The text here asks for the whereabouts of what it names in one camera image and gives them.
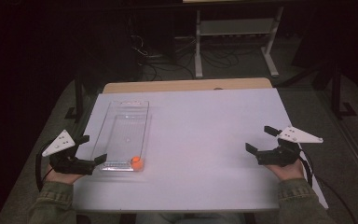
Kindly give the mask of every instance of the gray jacket sleeve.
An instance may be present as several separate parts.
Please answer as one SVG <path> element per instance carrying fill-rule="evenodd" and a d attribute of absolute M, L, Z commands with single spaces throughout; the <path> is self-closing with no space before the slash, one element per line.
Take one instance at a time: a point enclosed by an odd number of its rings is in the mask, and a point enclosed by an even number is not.
<path fill-rule="evenodd" d="M 318 196 L 305 179 L 282 181 L 278 188 L 279 221 L 284 224 L 332 224 Z"/>
<path fill-rule="evenodd" d="M 76 223 L 74 186 L 46 182 L 28 213 L 28 223 Z"/>

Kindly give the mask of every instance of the white desk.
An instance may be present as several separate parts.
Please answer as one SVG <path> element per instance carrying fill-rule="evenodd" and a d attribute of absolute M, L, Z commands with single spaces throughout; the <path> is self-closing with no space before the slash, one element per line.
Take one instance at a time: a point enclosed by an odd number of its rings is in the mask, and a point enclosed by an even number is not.
<path fill-rule="evenodd" d="M 275 89 L 101 94 L 85 131 L 90 141 L 77 152 L 80 159 L 91 159 L 109 103 L 126 100 L 150 104 L 145 169 L 138 173 L 95 170 L 75 184 L 76 210 L 257 212 L 278 208 L 278 179 L 245 150 L 246 142 L 275 148 L 277 140 L 263 132 L 264 126 L 290 125 Z"/>

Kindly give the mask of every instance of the clear plastic tray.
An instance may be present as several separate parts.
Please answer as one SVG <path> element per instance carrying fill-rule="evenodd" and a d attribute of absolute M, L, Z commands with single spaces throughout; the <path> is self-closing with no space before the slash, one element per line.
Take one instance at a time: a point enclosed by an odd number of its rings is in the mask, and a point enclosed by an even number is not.
<path fill-rule="evenodd" d="M 111 102 L 93 156 L 107 153 L 101 171 L 142 171 L 142 151 L 149 103 L 147 101 Z"/>

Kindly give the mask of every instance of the table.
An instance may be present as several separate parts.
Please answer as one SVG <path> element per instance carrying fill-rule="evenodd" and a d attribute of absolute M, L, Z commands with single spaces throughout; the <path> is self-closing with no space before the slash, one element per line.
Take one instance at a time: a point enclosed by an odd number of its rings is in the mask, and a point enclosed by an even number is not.
<path fill-rule="evenodd" d="M 273 149 L 264 125 L 290 125 L 265 78 L 108 84 L 78 149 L 89 160 L 113 100 L 150 103 L 142 172 L 95 170 L 75 184 L 74 208 L 93 212 L 259 212 L 278 208 L 278 179 L 245 143 Z M 327 207 L 320 188 L 314 189 Z"/>

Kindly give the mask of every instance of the orange object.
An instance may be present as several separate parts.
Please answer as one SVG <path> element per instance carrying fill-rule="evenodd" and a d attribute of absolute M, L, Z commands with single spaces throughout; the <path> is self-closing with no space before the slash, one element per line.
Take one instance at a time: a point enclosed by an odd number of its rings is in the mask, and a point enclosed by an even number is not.
<path fill-rule="evenodd" d="M 144 169 L 144 161 L 139 156 L 132 157 L 131 167 L 134 171 L 142 171 Z"/>

